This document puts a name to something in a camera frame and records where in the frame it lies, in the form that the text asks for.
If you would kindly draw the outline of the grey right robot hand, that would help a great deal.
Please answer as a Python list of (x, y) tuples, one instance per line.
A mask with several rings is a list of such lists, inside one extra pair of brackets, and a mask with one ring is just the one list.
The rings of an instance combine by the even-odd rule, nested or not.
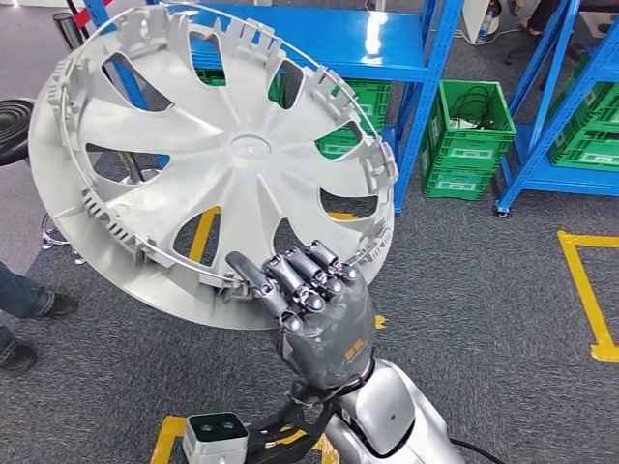
[(276, 350), (306, 383), (334, 390), (371, 367), (375, 311), (358, 267), (319, 240), (273, 255), (260, 267), (239, 251), (226, 260), (276, 323)]

